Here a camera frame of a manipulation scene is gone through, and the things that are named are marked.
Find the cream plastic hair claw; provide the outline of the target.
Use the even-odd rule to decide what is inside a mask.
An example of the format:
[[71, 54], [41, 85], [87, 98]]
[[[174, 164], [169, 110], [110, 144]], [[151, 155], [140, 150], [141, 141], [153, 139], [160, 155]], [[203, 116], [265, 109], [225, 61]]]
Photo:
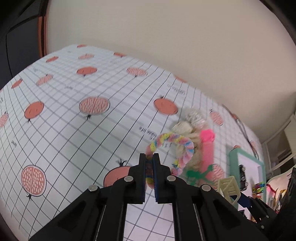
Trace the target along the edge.
[[232, 206], [238, 209], [238, 201], [241, 197], [241, 192], [234, 176], [219, 179], [217, 192], [220, 193]]

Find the black toy car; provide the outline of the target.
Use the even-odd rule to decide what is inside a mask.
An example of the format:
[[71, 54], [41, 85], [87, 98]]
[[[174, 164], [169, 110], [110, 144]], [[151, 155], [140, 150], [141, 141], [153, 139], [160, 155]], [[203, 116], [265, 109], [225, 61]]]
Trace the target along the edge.
[[245, 191], [248, 187], [248, 182], [245, 176], [245, 167], [242, 164], [239, 165], [239, 173], [240, 173], [240, 191]]

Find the colourful building block toy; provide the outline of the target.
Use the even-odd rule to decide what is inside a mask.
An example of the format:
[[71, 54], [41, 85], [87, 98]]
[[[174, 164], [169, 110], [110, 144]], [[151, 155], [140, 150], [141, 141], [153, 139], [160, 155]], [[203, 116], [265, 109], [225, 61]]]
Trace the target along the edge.
[[264, 182], [256, 183], [252, 187], [252, 193], [253, 194], [263, 193], [264, 192], [264, 188], [265, 188], [265, 183]]

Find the teal white shallow box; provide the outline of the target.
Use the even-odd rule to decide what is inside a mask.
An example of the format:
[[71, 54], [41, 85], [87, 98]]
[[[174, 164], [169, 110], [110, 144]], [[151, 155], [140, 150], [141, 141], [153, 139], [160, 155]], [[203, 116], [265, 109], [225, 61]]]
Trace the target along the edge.
[[255, 184], [263, 182], [266, 184], [265, 164], [259, 161], [251, 154], [248, 154], [240, 148], [233, 149], [229, 152], [228, 174], [234, 176], [238, 186], [240, 186], [239, 165], [245, 168], [245, 178], [248, 183], [247, 189], [242, 193], [246, 196], [252, 196], [252, 187]]

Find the green plastic hair clip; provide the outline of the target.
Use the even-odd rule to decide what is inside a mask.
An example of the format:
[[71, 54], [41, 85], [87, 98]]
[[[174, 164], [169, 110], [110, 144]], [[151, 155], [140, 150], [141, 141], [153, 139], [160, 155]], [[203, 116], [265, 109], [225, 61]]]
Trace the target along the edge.
[[213, 164], [208, 165], [206, 171], [204, 172], [195, 171], [190, 168], [185, 168], [186, 183], [194, 186], [197, 181], [202, 180], [207, 184], [213, 184], [214, 182], [206, 177], [212, 171], [213, 171]]

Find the white wooden shelf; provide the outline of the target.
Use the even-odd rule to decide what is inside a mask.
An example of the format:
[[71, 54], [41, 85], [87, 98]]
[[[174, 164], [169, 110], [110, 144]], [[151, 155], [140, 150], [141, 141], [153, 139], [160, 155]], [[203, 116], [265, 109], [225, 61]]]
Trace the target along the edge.
[[295, 165], [295, 137], [295, 114], [292, 114], [274, 135], [261, 144], [268, 180]]

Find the bag of cotton swabs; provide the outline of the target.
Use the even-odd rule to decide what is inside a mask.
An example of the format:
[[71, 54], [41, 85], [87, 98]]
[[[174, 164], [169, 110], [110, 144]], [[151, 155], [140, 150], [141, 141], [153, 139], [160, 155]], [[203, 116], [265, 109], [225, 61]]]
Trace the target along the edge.
[[196, 108], [185, 109], [185, 120], [197, 130], [205, 129], [208, 126], [203, 114]]

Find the pomegranate grid tablecloth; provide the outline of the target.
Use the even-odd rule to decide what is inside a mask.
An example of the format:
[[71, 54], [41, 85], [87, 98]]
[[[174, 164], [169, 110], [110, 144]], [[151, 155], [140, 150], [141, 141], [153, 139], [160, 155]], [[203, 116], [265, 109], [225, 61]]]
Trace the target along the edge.
[[225, 171], [235, 146], [263, 159], [230, 108], [137, 58], [70, 45], [16, 74], [1, 88], [1, 215], [14, 236], [28, 240], [119, 161], [135, 165], [186, 108], [214, 131], [214, 161]]

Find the dark cabinet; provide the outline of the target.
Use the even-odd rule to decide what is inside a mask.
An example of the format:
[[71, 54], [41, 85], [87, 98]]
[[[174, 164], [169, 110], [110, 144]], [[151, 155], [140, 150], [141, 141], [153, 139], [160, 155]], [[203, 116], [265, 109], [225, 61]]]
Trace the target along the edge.
[[47, 55], [49, 0], [1, 0], [1, 88]]

